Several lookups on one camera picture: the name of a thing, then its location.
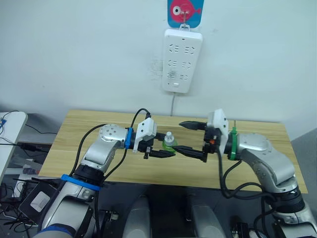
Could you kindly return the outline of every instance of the white wall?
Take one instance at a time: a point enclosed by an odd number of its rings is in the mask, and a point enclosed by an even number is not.
[[[0,108],[59,126],[69,109],[167,115],[167,0],[0,1]],[[204,44],[175,115],[317,127],[315,0],[206,0]]]

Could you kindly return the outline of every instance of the wooden table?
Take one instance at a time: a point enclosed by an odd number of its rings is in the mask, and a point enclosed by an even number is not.
[[[134,114],[126,113],[70,110],[39,175],[60,177],[62,174],[68,174],[75,161],[79,142],[89,129],[102,123],[115,123],[123,127],[129,127],[133,116]],[[166,116],[152,116],[152,118],[158,124],[158,132],[166,133],[167,131],[172,131],[179,145],[187,145],[201,150],[204,132],[188,130],[178,124],[185,120],[206,122],[207,119]],[[144,120],[144,115],[139,115],[135,128],[137,123],[142,120]],[[236,127],[238,133],[254,132],[265,135],[276,150],[284,153],[294,163],[300,190],[302,193],[308,192],[284,125],[280,123],[237,121]],[[98,131],[98,129],[95,130],[86,138],[80,159],[88,147],[96,140]],[[161,142],[156,141],[154,148],[156,150],[162,149]],[[109,170],[119,162],[122,154],[123,150],[116,151]],[[134,154],[132,150],[129,150],[124,163],[108,178],[108,181],[219,188],[216,154],[209,154],[207,163],[185,157],[179,153],[170,158],[149,157],[148,160],[143,159],[143,155],[143,153]],[[234,163],[228,160],[227,156],[223,157],[224,170]],[[246,163],[242,163],[227,177],[229,188],[236,188],[244,182],[251,181],[259,182],[252,169]],[[249,186],[246,190],[258,190],[258,188]]]

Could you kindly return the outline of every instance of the white power strip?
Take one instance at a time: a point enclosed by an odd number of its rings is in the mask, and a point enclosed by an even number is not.
[[[197,32],[167,29],[164,37],[162,87],[187,93],[192,82],[203,36]]]

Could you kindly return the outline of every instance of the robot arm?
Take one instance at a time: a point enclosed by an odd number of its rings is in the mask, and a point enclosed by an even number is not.
[[[104,181],[104,172],[111,164],[117,149],[133,149],[148,156],[166,158],[174,156],[169,151],[155,151],[154,139],[161,139],[157,125],[150,117],[133,128],[122,128],[115,124],[101,127],[97,140],[88,148],[73,176],[63,175],[63,187],[45,213],[40,232],[36,238],[91,237],[95,219],[88,202],[94,200],[96,191]]]
[[[181,154],[204,162],[207,161],[207,154],[214,153],[216,149],[219,149],[221,154],[228,154],[229,158],[246,162],[257,175],[265,191],[275,198],[274,201],[267,202],[275,208],[273,216],[277,221],[276,229],[284,236],[287,235],[287,238],[317,237],[317,224],[308,204],[302,199],[292,162],[275,150],[263,135],[254,133],[236,135],[233,129],[233,133],[229,134],[227,137],[229,139],[226,140],[223,134],[226,133],[224,129],[228,126],[222,110],[210,114],[208,122],[180,123],[188,129],[205,131],[202,151],[187,146],[173,146],[173,148]]]

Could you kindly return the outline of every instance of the small bottle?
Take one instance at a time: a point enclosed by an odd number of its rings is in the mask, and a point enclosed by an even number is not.
[[[168,131],[164,137],[163,149],[174,153],[175,150],[172,148],[173,145],[177,145],[177,141],[175,140],[172,132]]]

